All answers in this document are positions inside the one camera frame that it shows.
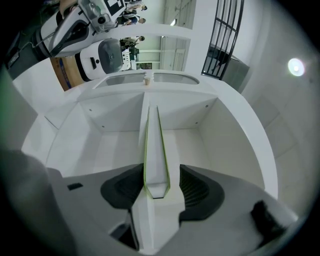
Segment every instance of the black object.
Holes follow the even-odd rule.
[[[251,216],[254,220],[256,229],[263,235],[263,241],[260,243],[259,247],[264,246],[286,231],[286,229],[278,224],[268,211],[268,207],[264,201],[259,201],[254,205]]]
[[[83,186],[84,185],[82,185],[81,183],[73,183],[73,184],[68,185],[67,187],[69,190],[76,190],[76,189],[81,188]]]
[[[124,0],[118,0],[118,4],[112,4],[110,6],[109,1],[104,1],[106,7],[108,8],[111,16],[115,15],[118,11],[120,11],[123,7],[125,7]]]
[[[119,242],[131,247],[132,249],[138,251],[139,243],[134,237],[135,233],[131,226],[127,223],[119,225],[112,233],[111,237],[118,240]]]
[[[95,70],[97,68],[97,64],[95,62],[95,58],[94,57],[90,57],[90,61],[91,61],[93,69]]]
[[[225,200],[222,186],[196,171],[180,165],[180,184],[184,196],[185,211],[179,222],[202,221],[214,214]]]
[[[9,69],[20,57],[20,54],[19,54],[20,39],[21,39],[21,32],[19,31],[18,34],[15,36],[7,54],[4,57],[4,64],[7,69]]]
[[[103,24],[103,23],[105,23],[106,22],[106,18],[105,17],[100,17],[100,18],[98,18],[98,23],[99,24]]]
[[[138,14],[137,10],[133,9],[133,10],[125,10],[123,11],[122,15],[129,15],[129,14]]]
[[[201,72],[203,75],[208,75],[210,77],[214,77],[219,80],[223,79],[224,74],[227,70],[228,64],[230,62],[232,53],[234,51],[234,48],[235,48],[235,45],[237,42],[237,37],[239,34],[239,30],[240,30],[240,25],[241,25],[243,10],[244,10],[244,3],[245,3],[245,0],[235,0],[235,3],[233,5],[232,0],[231,0],[229,5],[226,7],[227,0],[223,0],[222,14],[221,14],[221,17],[218,17],[218,15],[220,15],[218,13],[218,10],[219,10],[219,4],[221,4],[220,3],[221,1],[222,0],[218,0],[218,2],[217,2],[213,30],[212,30],[212,35],[211,35],[211,39],[210,39],[210,42],[212,42],[214,34],[215,35],[217,34],[216,41],[215,41],[214,47],[212,47],[211,44],[208,47],[207,57],[205,58],[204,65],[203,65],[202,72]],[[238,2],[240,2],[239,12],[237,12]],[[223,21],[223,20],[226,20],[224,18],[225,11],[228,11],[226,22]],[[238,21],[237,21],[236,27],[234,27],[237,14],[238,14]],[[221,32],[222,26],[224,27],[224,33],[223,33],[223,37],[221,40],[220,32]],[[233,37],[231,47],[228,47],[231,35],[234,35],[234,37]],[[214,63],[213,68],[211,68],[211,64],[214,59],[215,59],[215,63]],[[210,62],[209,62],[209,66],[207,67],[207,69],[205,69],[207,61],[210,61]],[[223,67],[221,75],[219,75],[222,64],[225,64],[225,65]]]
[[[131,41],[126,41],[125,39],[121,39],[120,41],[120,45],[121,45],[121,50],[122,52],[126,49],[136,49],[136,43],[135,42],[131,42]]]
[[[144,186],[144,164],[107,180],[101,186],[102,197],[114,208],[131,209]]]
[[[55,16],[55,21],[56,21],[56,25],[59,26],[59,24],[64,20],[64,18],[62,17],[60,11],[58,11],[56,13],[56,16]]]
[[[80,52],[78,52],[76,55],[74,55],[74,58],[75,58],[75,62],[76,62],[76,65],[79,69],[79,73],[80,73],[82,80],[85,82],[90,82],[91,80],[87,77],[86,72],[84,70],[84,67],[81,64]]]
[[[108,38],[102,41],[98,46],[98,55],[101,67],[106,74],[117,72],[121,69],[123,62],[119,40]]]
[[[88,26],[90,23],[85,23],[83,20],[77,20],[65,33],[61,41],[51,51],[52,56],[56,56],[62,49],[75,43],[79,43],[87,39],[89,35]]]
[[[38,28],[31,37],[31,42],[34,46],[37,45],[37,47],[32,48],[32,51],[38,61],[43,61],[46,58],[50,58],[51,54],[48,51],[45,43],[43,42],[43,38],[41,36],[41,28]]]

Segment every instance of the paper cup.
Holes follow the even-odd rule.
[[[150,78],[146,77],[146,78],[144,79],[144,82],[145,82],[145,85],[146,85],[146,86],[150,85]]]

